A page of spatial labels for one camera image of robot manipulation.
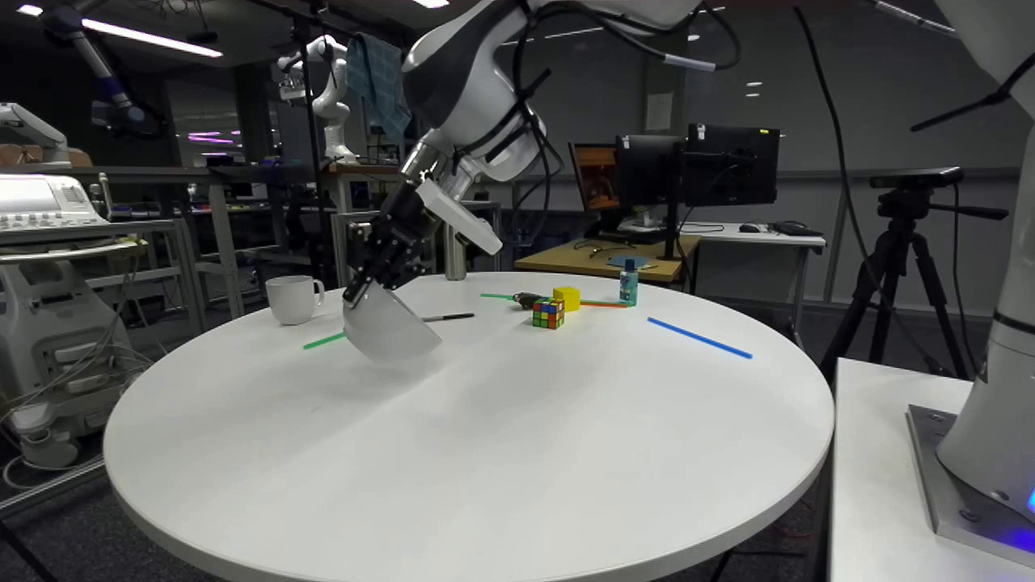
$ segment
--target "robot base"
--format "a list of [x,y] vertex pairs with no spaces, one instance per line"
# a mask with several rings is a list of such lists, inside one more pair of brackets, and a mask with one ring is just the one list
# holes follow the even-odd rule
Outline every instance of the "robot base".
[[941,464],[937,444],[957,418],[910,408],[907,420],[936,534],[1035,568],[1035,523]]

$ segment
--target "tripod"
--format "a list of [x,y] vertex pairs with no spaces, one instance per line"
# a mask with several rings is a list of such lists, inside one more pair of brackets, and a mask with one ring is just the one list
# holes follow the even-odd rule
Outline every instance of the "tripod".
[[952,319],[948,319],[948,310],[944,310],[948,298],[944,298],[944,284],[937,277],[927,238],[916,231],[916,222],[924,221],[931,210],[991,216],[991,210],[976,210],[976,208],[931,203],[927,184],[903,184],[903,187],[883,194],[879,216],[890,216],[890,230],[876,238],[876,249],[861,266],[852,308],[848,308],[828,351],[821,356],[821,370],[828,377],[835,376],[837,357],[852,349],[852,342],[870,310],[870,298],[876,290],[879,290],[879,310],[876,310],[876,328],[872,328],[872,342],[870,342],[870,362],[883,357],[885,332],[890,332],[893,310],[897,310],[899,277],[907,274],[907,263],[910,263],[910,249],[916,252],[916,267],[924,280],[927,304],[936,308],[952,366],[960,377],[968,376],[960,342],[957,342]]

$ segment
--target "table surface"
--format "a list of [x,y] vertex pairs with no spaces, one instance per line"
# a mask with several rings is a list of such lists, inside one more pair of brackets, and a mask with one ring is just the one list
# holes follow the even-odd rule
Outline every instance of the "table surface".
[[936,537],[910,404],[957,415],[972,382],[837,366],[830,582],[1031,582],[1035,568]]
[[[105,456],[129,518],[216,575],[376,582],[658,577],[773,523],[816,477],[835,404],[808,356],[727,308],[641,286],[560,332],[481,295],[615,298],[576,274],[422,277],[444,346],[376,366],[341,304],[254,314],[153,366]],[[748,349],[661,328],[646,318]]]
[[[658,244],[626,244],[607,238],[576,238],[564,243],[534,254],[518,259],[521,272],[572,272],[572,274],[597,274],[597,277],[617,277],[617,266],[626,254],[646,259],[641,277],[649,284],[679,284],[682,263],[679,259],[661,259],[664,243]],[[682,252],[690,254],[697,249],[691,235],[682,235]]]
[[764,222],[755,222],[767,231],[741,231],[743,222],[721,222],[721,230],[691,230],[685,227],[682,235],[697,235],[699,243],[727,243],[727,244],[789,244],[789,249],[824,249],[824,235],[787,235],[769,231]]

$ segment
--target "white cup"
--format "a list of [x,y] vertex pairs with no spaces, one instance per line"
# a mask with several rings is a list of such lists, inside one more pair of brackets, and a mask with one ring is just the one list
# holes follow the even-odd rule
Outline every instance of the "white cup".
[[323,284],[311,274],[264,280],[268,310],[281,325],[306,323],[318,310],[318,295],[323,301]]

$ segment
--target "white round table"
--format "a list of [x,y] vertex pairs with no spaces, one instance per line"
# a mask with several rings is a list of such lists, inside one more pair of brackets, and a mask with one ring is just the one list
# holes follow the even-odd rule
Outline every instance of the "white round table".
[[[617,280],[422,277],[436,323],[422,362],[376,366],[318,319],[232,319],[153,366],[105,456],[137,523],[223,577],[534,582],[661,577],[773,523],[830,444],[808,356],[727,308],[641,286],[560,332],[481,295]],[[691,338],[703,332],[751,357]]]

